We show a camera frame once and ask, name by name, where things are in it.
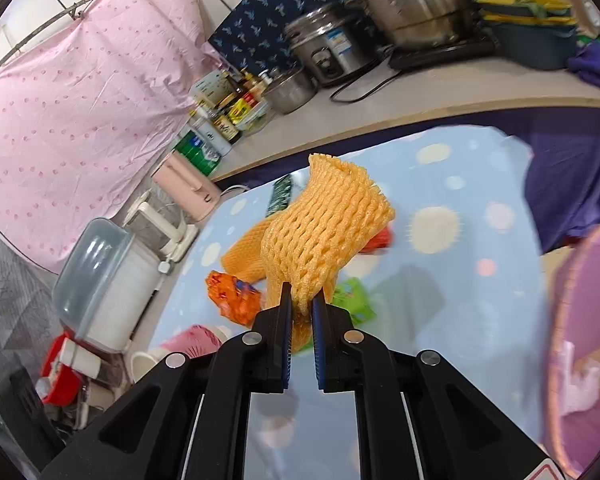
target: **pink bed sheet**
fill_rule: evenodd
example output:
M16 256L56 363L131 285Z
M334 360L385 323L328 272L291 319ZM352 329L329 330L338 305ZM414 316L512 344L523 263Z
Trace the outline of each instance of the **pink bed sheet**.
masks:
M94 0L0 70L0 231L59 272L85 225L120 209L219 62L196 0Z

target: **light blue tablecloth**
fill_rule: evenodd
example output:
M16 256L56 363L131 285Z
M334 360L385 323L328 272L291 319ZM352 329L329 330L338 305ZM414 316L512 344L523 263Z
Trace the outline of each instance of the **light blue tablecloth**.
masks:
M522 193L526 144L494 128L447 126L343 158L366 168L396 211L392 247L358 255L340 273L362 280L378 314L361 328L396 351L438 350L538 440L548 316L538 237ZM152 346L193 323L233 335L245 330L218 314L204 279L222 270L219 256L264 217L271 188L214 213ZM245 478L358 477L353 394L322 394L313 352L301 352L284 395L253 396Z

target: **orange snack bag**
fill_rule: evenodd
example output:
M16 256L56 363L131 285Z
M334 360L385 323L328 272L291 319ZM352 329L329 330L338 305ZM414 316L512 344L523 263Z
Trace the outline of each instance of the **orange snack bag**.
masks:
M206 277L206 293L220 314L234 323L251 328L259 313L262 294L235 276L212 270Z
M360 251L360 254L369 254L378 249L384 249L390 246L393 241L394 234L389 229L389 226L386 226L376 236L368 241L368 243Z

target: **white cup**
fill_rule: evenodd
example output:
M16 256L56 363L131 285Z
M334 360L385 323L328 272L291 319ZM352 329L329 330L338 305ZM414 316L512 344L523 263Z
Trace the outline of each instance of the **white cup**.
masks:
M137 383L170 353L170 350L160 346L147 352L134 352L131 356L131 378Z

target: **dark blue bin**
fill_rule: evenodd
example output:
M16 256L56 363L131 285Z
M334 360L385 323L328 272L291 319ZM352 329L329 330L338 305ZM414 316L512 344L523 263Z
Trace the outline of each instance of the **dark blue bin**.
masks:
M574 25L518 25L487 22L504 54L515 62L540 70L566 68L576 54Z

